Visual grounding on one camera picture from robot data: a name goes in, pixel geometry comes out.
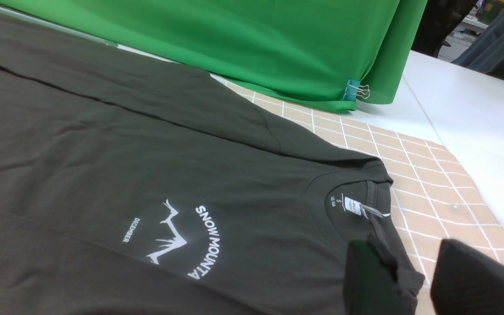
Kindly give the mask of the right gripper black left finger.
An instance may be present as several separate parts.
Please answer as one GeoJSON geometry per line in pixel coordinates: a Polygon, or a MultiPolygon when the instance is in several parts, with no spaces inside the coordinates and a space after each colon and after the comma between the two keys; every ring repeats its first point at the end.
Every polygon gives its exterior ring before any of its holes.
{"type": "Polygon", "coordinates": [[[343,303],[346,315],[412,315],[417,300],[402,287],[399,265],[379,239],[347,246],[343,303]]]}

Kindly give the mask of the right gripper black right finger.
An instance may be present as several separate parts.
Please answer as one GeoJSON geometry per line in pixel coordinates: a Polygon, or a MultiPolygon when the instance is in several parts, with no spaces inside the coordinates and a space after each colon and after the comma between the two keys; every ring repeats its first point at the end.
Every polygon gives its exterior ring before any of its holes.
{"type": "Polygon", "coordinates": [[[504,265],[442,239],[430,297],[437,315],[504,315],[504,265]]]}

